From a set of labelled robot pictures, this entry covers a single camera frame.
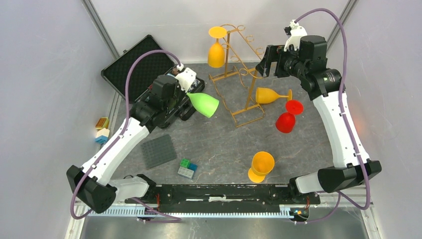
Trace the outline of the green plastic wine glass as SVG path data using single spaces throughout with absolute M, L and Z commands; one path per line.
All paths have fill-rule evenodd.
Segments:
M 219 100 L 205 93 L 187 93 L 193 107 L 202 115 L 211 118 L 219 106 Z

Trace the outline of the gold wire wine glass rack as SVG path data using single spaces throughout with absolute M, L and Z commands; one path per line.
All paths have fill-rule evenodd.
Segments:
M 247 125 L 249 123 L 252 123 L 264 118 L 265 111 L 263 110 L 262 106 L 259 103 L 256 103 L 256 101 L 252 97 L 252 92 L 255 86 L 255 82 L 260 77 L 257 76 L 257 71 L 255 68 L 249 68 L 245 65 L 241 57 L 236 53 L 233 46 L 231 46 L 231 43 L 230 43 L 231 35 L 234 33 L 238 33 L 241 39 L 247 44 L 247 46 L 252 50 L 252 52 L 259 59 L 262 59 L 262 56 L 264 54 L 264 49 L 262 47 L 255 48 L 251 45 L 251 43 L 254 41 L 254 36 L 253 35 L 245 36 L 242 34 L 242 32 L 245 30 L 244 25 L 235 26 L 233 24 L 223 24 L 220 26 L 224 27 L 227 30 L 227 35 L 224 38 L 219 40 L 225 52 L 225 64 L 222 66 L 224 68 L 224 72 L 219 75 L 214 75 L 214 76 L 209 74 L 208 79 L 211 80 L 211 82 L 213 83 L 217 94 L 222 99 L 225 109 L 230 113 L 232 119 L 234 120 L 235 127 L 241 127 L 241 126 Z M 217 81 L 225 80 L 234 76 L 236 76 L 239 79 L 241 86 L 248 90 L 245 106 L 238 111 L 232 111 L 229 109 L 224 96 L 219 92 L 219 89 L 216 84 Z M 261 111 L 261 116 L 244 123 L 239 123 L 236 117 L 242 113 L 245 113 L 253 109 L 259 109 Z

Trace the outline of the red plastic wine glass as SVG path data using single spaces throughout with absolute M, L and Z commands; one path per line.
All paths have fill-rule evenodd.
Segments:
M 291 133 L 296 124 L 296 115 L 303 112 L 304 107 L 297 100 L 289 100 L 286 102 L 286 112 L 281 114 L 277 119 L 275 126 L 282 133 Z

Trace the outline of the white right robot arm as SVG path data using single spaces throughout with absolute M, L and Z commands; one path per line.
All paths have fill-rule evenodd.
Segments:
M 292 76 L 300 80 L 323 121 L 331 145 L 331 167 L 289 181 L 287 195 L 293 203 L 302 202 L 311 192 L 332 193 L 362 185 L 364 172 L 372 179 L 382 171 L 381 163 L 371 160 L 361 144 L 351 119 L 348 121 L 351 131 L 347 130 L 341 114 L 342 109 L 349 113 L 345 89 L 340 88 L 342 75 L 327 67 L 326 52 L 324 37 L 308 35 L 300 38 L 298 50 L 292 46 L 268 45 L 255 67 L 263 77 L 268 77 L 275 62 L 275 77 Z

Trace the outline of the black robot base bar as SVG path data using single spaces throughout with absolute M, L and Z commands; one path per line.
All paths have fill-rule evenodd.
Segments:
M 275 213 L 280 205 L 320 204 L 315 193 L 297 194 L 286 184 L 162 184 L 140 200 L 163 213 Z

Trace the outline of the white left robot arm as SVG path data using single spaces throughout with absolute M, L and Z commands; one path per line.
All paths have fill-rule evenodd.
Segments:
M 121 127 L 101 150 L 81 167 L 73 165 L 67 170 L 73 192 L 70 211 L 74 218 L 77 218 L 73 208 L 76 199 L 91 211 L 102 213 L 116 201 L 136 197 L 150 203 L 156 198 L 156 189 L 141 177 L 118 180 L 111 177 L 138 143 L 183 107 L 195 80 L 196 75 L 187 71 L 158 76 L 151 89 L 127 109 Z

